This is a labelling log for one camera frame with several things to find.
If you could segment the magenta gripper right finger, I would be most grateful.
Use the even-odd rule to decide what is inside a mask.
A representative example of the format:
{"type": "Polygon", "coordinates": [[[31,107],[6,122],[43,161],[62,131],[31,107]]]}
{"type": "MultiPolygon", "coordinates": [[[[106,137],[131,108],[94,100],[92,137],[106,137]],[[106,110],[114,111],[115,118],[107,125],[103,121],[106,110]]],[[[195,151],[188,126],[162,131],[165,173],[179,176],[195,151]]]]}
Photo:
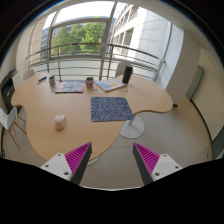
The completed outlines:
{"type": "Polygon", "coordinates": [[[158,154],[138,143],[133,144],[133,155],[145,185],[182,169],[168,154],[158,154]]]}

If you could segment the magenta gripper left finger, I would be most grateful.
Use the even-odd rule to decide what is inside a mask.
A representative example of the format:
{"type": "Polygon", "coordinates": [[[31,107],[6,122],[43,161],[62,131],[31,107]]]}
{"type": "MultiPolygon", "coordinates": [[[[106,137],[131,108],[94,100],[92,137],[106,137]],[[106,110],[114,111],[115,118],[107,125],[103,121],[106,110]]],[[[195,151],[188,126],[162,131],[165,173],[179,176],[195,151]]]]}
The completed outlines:
{"type": "Polygon", "coordinates": [[[79,185],[91,154],[92,144],[86,143],[66,154],[57,153],[42,165],[41,168],[79,185]]]}

